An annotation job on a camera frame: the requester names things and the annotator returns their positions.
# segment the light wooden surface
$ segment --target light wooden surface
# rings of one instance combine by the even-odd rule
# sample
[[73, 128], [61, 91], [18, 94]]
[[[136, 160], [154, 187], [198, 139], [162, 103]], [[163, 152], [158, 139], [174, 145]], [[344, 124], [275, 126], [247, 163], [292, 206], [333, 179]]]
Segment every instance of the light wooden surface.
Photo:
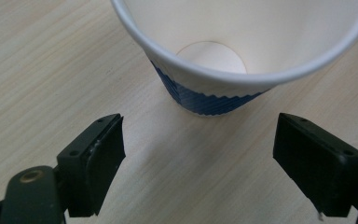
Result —
[[14, 174], [55, 166], [89, 124], [121, 113], [127, 158], [101, 214], [69, 223], [318, 223], [272, 159], [280, 112], [358, 148], [358, 42], [313, 76], [201, 118], [171, 99], [108, 0], [0, 1], [0, 200]]

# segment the blue pattern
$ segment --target blue pattern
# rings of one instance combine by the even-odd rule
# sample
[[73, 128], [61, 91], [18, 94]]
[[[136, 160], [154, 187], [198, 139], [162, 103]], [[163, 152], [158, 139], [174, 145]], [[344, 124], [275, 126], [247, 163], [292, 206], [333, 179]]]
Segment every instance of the blue pattern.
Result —
[[162, 73], [161, 69], [154, 64], [153, 66], [172, 98], [182, 107], [200, 115], [226, 114], [262, 94], [262, 92], [259, 92], [255, 95], [246, 95], [243, 97], [206, 96], [203, 93], [192, 91], [171, 80], [167, 75]]

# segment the paper cup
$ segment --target paper cup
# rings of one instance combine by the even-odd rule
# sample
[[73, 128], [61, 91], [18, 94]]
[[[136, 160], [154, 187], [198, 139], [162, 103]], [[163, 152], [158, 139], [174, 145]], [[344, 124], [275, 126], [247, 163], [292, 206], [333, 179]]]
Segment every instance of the paper cup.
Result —
[[111, 0], [172, 98], [225, 114], [330, 63], [358, 37], [358, 0]]

